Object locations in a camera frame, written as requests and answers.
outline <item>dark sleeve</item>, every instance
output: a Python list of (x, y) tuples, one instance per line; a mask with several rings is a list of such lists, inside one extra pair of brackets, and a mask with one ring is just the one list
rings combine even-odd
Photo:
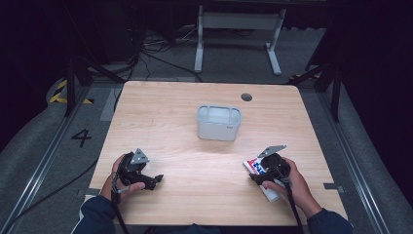
[(335, 212), (322, 209), (308, 220), (312, 234), (348, 234), (353, 233), (353, 226), (345, 218)]
[(86, 201), (80, 208), (79, 222), (74, 228), (77, 233), (116, 233), (113, 218), (115, 212), (109, 200), (96, 196)]

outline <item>white metal frame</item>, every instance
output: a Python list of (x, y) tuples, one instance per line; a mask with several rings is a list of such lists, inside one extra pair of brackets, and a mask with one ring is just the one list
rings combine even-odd
[(195, 55), (195, 72), (201, 73), (203, 70), (204, 56), (204, 28), (235, 28), (235, 29), (256, 29), (274, 30), (274, 37), (271, 43), (266, 43), (267, 54), (270, 58), (271, 66), (275, 75), (281, 75), (282, 71), (276, 57), (275, 48), (282, 29), (285, 10), (279, 14), (234, 14), (234, 13), (204, 13), (203, 6), (200, 6), (198, 15), (198, 45)]

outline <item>box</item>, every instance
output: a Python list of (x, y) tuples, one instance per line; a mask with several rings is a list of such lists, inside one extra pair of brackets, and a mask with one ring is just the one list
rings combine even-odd
[(199, 138), (235, 140), (243, 116), (236, 107), (201, 105), (197, 119)]

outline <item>wooden table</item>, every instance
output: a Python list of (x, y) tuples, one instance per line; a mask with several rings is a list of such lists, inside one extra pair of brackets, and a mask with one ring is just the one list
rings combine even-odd
[[(252, 95), (244, 101), (242, 94)], [(202, 104), (236, 106), (237, 139), (197, 137)], [(298, 90), (292, 86), (129, 81), (122, 92), (90, 188), (101, 188), (113, 162), (140, 148), (151, 160), (142, 171), (165, 175), (120, 206), (126, 224), (296, 225), (288, 202), (270, 203), (243, 161), (267, 146), (296, 162), (320, 204), (347, 217)], [(299, 211), (301, 219), (305, 216)]]

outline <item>hand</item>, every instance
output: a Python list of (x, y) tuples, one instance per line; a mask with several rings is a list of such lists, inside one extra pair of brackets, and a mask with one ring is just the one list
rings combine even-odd
[[(291, 172), (289, 173), (289, 181), (295, 205), (304, 212), (307, 218), (310, 218), (311, 216), (321, 211), (321, 206), (316, 201), (316, 199), (314, 199), (306, 180), (298, 172), (295, 163), (287, 158), (283, 159), (291, 168)], [(266, 180), (262, 182), (262, 185), (265, 188), (273, 189), (276, 192), (281, 193), (284, 197), (287, 197), (286, 189), (274, 183), (273, 181)]]
[[(118, 172), (119, 165), (121, 164), (122, 159), (124, 158), (124, 156), (125, 156), (125, 154), (122, 155), (121, 157), (119, 157), (115, 161), (115, 163), (113, 163), (112, 174), (106, 179), (106, 181), (103, 184), (102, 190), (100, 191), (100, 196), (103, 196), (103, 197), (107, 198), (109, 201), (112, 201), (111, 191), (112, 191), (113, 176), (116, 172)], [(126, 186), (121, 182), (120, 179), (118, 179), (117, 187), (118, 188), (124, 188)], [(143, 183), (143, 182), (138, 182), (138, 183), (131, 184), (130, 189), (128, 191), (121, 193), (121, 202), (125, 198), (130, 196), (132, 193), (134, 193), (136, 191), (140, 191), (143, 188), (145, 188), (145, 183)]]

